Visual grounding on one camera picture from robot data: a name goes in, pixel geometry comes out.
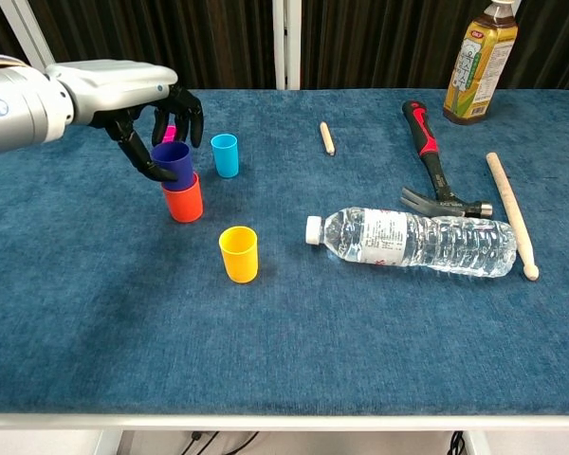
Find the left black-fingered robot hand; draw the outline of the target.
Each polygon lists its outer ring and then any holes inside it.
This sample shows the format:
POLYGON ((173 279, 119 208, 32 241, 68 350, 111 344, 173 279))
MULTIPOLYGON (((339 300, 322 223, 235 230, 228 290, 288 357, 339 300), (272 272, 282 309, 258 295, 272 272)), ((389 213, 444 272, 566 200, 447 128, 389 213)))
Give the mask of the left black-fingered robot hand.
POLYGON ((132 165, 155 182, 175 182, 175 173, 159 167, 134 127, 142 110, 155 108, 152 144, 163 139, 174 117, 177 140, 189 139, 197 148, 204 131, 199 98, 169 67, 129 60, 100 59, 52 64, 46 73, 67 90, 73 106, 72 122, 103 129, 116 141, 132 165))

